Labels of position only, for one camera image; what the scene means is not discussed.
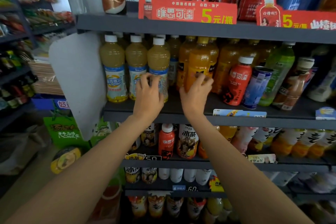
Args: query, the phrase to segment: hand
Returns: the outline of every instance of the hand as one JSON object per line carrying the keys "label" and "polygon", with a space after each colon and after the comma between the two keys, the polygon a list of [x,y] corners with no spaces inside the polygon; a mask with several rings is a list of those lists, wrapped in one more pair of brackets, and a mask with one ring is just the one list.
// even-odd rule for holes
{"label": "hand", "polygon": [[182,109],[188,120],[203,115],[204,106],[212,88],[212,78],[206,77],[203,73],[197,73],[197,75],[198,78],[190,87],[188,93],[185,92],[184,87],[180,88]]}
{"label": "hand", "polygon": [[[147,78],[150,77],[153,78],[152,86],[148,85]],[[164,96],[159,93],[160,78],[161,76],[146,73],[141,76],[140,81],[137,81],[135,85],[136,99],[133,115],[139,119],[144,119],[149,124],[155,120],[164,104]]]}

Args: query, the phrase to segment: white panel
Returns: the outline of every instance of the white panel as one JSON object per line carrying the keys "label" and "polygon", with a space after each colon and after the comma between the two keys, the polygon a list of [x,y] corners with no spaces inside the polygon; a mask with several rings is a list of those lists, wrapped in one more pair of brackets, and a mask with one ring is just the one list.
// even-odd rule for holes
{"label": "white panel", "polygon": [[105,73],[95,32],[72,34],[53,42],[49,60],[82,137],[90,140],[106,103]]}

